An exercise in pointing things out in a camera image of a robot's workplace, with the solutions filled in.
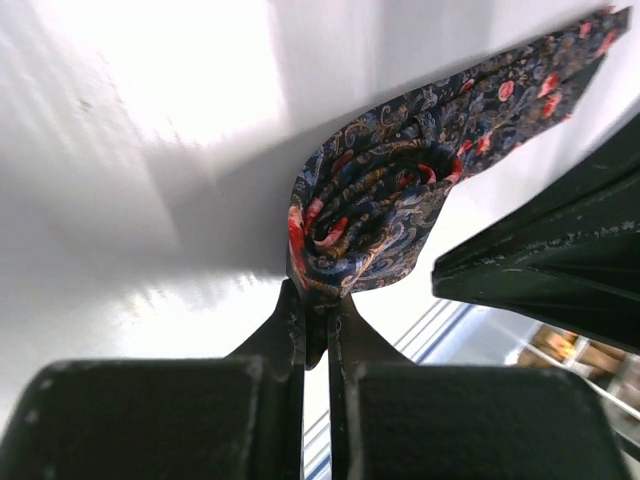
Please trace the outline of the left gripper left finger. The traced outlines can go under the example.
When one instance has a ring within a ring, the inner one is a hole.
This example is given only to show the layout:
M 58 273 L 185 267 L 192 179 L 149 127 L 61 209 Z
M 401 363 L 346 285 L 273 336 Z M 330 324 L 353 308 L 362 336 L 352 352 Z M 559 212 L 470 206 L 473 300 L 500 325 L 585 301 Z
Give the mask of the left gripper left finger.
M 62 360 L 27 384 L 5 479 L 299 479 L 305 315 L 291 281 L 218 359 Z

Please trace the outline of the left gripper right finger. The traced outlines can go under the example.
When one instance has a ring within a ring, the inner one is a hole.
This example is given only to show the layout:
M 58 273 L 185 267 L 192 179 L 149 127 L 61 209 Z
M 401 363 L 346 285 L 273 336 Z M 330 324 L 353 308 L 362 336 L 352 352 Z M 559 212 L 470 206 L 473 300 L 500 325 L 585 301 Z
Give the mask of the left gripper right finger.
M 327 321 L 335 479 L 626 479 L 593 389 L 559 369 L 420 366 L 345 299 Z

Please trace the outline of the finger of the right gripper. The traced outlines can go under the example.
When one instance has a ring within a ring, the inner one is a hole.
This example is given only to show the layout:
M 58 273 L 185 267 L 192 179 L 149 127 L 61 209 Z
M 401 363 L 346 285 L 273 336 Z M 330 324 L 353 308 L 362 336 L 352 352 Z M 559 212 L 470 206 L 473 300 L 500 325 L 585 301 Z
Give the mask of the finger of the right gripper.
M 441 299 L 639 350 L 639 119 L 434 264 Z

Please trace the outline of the navy floral tie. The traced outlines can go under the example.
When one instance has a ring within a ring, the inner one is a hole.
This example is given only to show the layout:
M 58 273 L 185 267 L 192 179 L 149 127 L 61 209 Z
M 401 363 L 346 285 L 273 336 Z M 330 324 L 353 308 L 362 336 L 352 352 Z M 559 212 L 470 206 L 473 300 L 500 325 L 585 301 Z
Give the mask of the navy floral tie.
M 630 15 L 593 11 L 401 94 L 311 155 L 291 193 L 287 254 L 306 309 L 307 369 L 343 298 L 412 272 L 455 185 L 571 117 Z

